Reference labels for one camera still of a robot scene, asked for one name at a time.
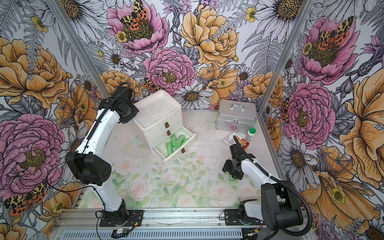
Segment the green bag roll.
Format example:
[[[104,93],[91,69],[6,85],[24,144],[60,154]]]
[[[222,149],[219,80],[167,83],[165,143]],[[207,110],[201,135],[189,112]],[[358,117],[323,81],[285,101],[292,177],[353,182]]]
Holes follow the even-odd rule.
[[[188,140],[189,140],[189,138],[184,139],[184,140],[180,143],[179,148],[180,148],[182,145],[184,145]]]
[[[167,149],[168,156],[173,154],[174,150],[173,150],[173,145],[171,142],[166,143],[166,149]]]
[[[237,179],[237,178],[233,178],[233,176],[229,176],[229,181],[230,181],[230,182],[237,183],[237,182],[239,181],[239,179]]]
[[[171,144],[172,144],[173,148],[175,148],[177,146],[176,141],[177,141],[176,136],[175,135],[171,135]]]
[[[176,149],[179,148],[180,143],[181,143],[185,138],[186,138],[185,135],[180,135],[180,136],[177,138],[177,141],[176,141],[176,144],[177,144]]]

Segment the white plastic drawer cabinet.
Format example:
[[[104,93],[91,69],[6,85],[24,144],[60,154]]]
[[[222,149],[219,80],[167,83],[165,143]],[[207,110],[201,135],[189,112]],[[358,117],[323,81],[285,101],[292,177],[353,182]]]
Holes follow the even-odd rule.
[[[182,106],[164,90],[138,101],[135,107],[139,112],[132,119],[134,131],[152,153],[183,127]]]

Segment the green bag roll back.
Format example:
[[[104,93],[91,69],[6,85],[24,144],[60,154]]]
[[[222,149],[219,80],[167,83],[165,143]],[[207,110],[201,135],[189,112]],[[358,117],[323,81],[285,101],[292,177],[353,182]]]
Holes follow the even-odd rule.
[[[176,149],[179,148],[180,143],[181,143],[185,138],[186,138],[185,135],[180,135],[180,136],[177,138],[177,141],[176,141],[176,144],[177,144]]]

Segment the white bottom drawer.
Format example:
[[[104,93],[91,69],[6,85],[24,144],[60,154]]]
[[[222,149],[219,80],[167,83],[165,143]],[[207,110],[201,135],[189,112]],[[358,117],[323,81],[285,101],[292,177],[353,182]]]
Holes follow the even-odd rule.
[[[161,140],[153,150],[161,158],[165,166],[170,166],[192,147],[196,142],[196,136],[196,134],[182,127],[174,134]]]

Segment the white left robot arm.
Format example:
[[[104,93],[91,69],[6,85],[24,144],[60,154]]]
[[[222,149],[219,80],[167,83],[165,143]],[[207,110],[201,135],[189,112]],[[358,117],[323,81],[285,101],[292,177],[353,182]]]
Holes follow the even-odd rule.
[[[65,157],[74,177],[90,187],[101,201],[102,227],[123,226],[129,219],[126,204],[110,180],[112,165],[102,157],[115,125],[128,123],[138,112],[134,91],[126,84],[118,86],[114,95],[101,101],[97,117],[83,142]]]

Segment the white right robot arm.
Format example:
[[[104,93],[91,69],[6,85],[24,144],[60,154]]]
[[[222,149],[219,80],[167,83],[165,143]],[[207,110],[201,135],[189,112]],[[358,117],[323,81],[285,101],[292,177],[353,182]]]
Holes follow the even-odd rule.
[[[314,223],[309,204],[290,181],[283,181],[264,169],[256,157],[246,153],[238,142],[230,146],[232,159],[226,160],[223,172],[235,180],[248,176],[260,185],[261,196],[254,200],[244,200],[237,209],[224,210],[227,226],[260,227],[243,233],[244,239],[255,238],[263,226],[272,233],[269,240],[279,232],[301,237],[308,234]]]

